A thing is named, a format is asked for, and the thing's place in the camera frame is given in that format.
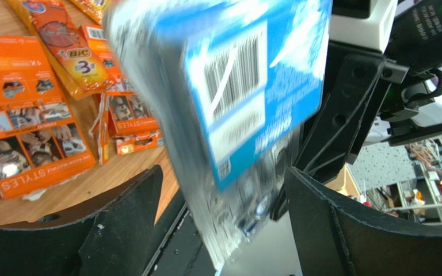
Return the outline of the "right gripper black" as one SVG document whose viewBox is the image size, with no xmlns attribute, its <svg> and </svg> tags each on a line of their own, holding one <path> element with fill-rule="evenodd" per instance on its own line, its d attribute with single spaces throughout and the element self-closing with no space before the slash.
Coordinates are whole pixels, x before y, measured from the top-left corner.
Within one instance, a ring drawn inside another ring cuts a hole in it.
<svg viewBox="0 0 442 276">
<path fill-rule="evenodd" d="M 386 56 L 408 69 L 380 111 L 387 142 L 405 145 L 442 135 L 442 1 L 418 1 L 399 14 Z M 382 53 L 331 42 L 321 107 L 299 127 L 292 166 L 321 184 L 334 180 L 356 139 L 386 64 Z"/>
</svg>

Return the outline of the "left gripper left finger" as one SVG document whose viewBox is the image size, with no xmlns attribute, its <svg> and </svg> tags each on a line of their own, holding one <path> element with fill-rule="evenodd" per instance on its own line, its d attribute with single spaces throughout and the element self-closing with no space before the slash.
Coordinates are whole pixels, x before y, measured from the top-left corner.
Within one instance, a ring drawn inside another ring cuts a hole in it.
<svg viewBox="0 0 442 276">
<path fill-rule="evenodd" d="M 162 181 L 154 165 L 35 222 L 0 225 L 0 275 L 141 275 Z"/>
</svg>

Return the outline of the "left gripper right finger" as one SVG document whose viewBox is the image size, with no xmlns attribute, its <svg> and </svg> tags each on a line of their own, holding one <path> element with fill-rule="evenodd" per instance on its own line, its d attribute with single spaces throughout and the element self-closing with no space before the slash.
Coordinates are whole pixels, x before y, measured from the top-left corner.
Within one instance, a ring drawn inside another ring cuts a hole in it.
<svg viewBox="0 0 442 276">
<path fill-rule="evenodd" d="M 372 209 L 294 167 L 285 193 L 303 275 L 442 275 L 442 228 Z"/>
</svg>

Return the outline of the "blue Gillette razor blister pack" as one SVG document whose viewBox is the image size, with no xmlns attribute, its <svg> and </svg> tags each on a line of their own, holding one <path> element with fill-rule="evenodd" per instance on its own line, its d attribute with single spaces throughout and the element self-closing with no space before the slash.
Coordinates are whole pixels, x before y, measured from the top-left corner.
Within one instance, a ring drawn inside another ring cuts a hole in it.
<svg viewBox="0 0 442 276">
<path fill-rule="evenodd" d="M 276 144 L 318 111 L 331 1 L 120 1 L 102 21 L 216 270 L 268 219 Z"/>
</svg>

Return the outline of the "small orange razor pack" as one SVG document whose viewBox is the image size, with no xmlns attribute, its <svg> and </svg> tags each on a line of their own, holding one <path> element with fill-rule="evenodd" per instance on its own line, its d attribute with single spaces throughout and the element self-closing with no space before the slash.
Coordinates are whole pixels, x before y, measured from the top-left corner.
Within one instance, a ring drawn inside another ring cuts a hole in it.
<svg viewBox="0 0 442 276">
<path fill-rule="evenodd" d="M 100 94 L 97 117 L 89 129 L 89 135 L 96 139 L 98 163 L 104 165 L 109 160 L 109 95 Z"/>
</svg>

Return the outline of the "orange razor box right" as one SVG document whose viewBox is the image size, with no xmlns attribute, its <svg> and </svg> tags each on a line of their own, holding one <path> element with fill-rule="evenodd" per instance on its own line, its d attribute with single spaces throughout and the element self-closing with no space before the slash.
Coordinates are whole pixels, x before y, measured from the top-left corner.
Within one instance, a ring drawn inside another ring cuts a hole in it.
<svg viewBox="0 0 442 276">
<path fill-rule="evenodd" d="M 105 93 L 109 95 L 109 141 L 115 141 L 117 154 L 126 155 L 162 146 L 163 136 L 151 110 L 121 73 L 119 62 L 110 52 L 101 27 L 83 24 L 80 31 L 91 51 L 113 78 Z"/>
</svg>

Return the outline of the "orange razor box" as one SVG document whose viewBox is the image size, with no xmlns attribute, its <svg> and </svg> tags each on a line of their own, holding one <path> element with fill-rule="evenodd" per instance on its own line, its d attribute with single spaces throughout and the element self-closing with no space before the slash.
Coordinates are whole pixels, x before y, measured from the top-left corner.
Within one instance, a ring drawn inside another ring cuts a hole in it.
<svg viewBox="0 0 442 276">
<path fill-rule="evenodd" d="M 91 51 L 113 78 L 105 93 L 109 95 L 109 141 L 115 141 L 117 154 L 126 155 L 162 146 L 163 136 L 151 110 L 121 73 L 119 62 L 110 52 L 101 27 L 83 24 L 80 31 Z"/>
<path fill-rule="evenodd" d="M 47 189 L 94 164 L 38 39 L 0 36 L 0 198 Z"/>
</svg>

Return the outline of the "orange razor box left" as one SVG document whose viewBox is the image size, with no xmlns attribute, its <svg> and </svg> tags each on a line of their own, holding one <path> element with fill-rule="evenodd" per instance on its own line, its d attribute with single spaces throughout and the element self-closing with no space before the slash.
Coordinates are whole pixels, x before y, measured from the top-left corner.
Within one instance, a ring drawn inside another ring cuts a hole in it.
<svg viewBox="0 0 442 276">
<path fill-rule="evenodd" d="M 94 164 L 38 39 L 0 36 L 0 198 L 47 189 Z"/>
</svg>

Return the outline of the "orange BIC razor bag middle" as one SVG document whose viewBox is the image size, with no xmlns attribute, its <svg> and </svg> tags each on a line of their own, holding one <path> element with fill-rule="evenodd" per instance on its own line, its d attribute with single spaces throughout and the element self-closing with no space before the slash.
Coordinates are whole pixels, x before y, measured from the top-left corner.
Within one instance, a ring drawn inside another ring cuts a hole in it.
<svg viewBox="0 0 442 276">
<path fill-rule="evenodd" d="M 89 48 L 62 1 L 8 1 L 36 36 L 66 91 L 76 100 L 106 92 L 114 78 Z"/>
</svg>

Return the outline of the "orange bic razor bag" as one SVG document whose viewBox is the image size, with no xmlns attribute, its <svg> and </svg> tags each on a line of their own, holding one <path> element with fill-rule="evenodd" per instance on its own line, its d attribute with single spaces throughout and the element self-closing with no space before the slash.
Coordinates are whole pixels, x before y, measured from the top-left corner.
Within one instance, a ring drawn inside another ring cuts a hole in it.
<svg viewBox="0 0 442 276">
<path fill-rule="evenodd" d="M 70 0 L 80 11 L 85 13 L 95 23 L 101 25 L 109 0 Z"/>
<path fill-rule="evenodd" d="M 76 100 L 106 92 L 114 78 L 89 48 L 62 1 L 8 1 L 36 36 L 66 91 Z"/>
</svg>

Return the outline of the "orange BIC razor bag far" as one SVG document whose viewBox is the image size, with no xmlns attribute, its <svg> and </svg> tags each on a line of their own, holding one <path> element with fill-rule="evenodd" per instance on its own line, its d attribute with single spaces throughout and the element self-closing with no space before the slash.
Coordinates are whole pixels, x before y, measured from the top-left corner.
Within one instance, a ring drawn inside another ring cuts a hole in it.
<svg viewBox="0 0 442 276">
<path fill-rule="evenodd" d="M 95 23 L 101 25 L 109 0 L 70 0 L 80 11 L 85 13 Z"/>
</svg>

